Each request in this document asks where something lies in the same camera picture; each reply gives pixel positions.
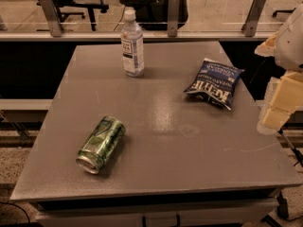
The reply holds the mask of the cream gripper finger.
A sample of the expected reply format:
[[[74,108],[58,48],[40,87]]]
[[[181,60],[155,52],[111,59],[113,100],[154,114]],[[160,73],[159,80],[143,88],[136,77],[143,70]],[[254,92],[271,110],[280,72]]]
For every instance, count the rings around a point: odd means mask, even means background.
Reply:
[[[277,33],[271,35],[265,42],[258,45],[255,54],[262,57],[273,57],[276,53]]]
[[[302,73],[287,71],[280,79],[271,77],[258,117],[258,132],[265,135],[274,134],[302,106]]]

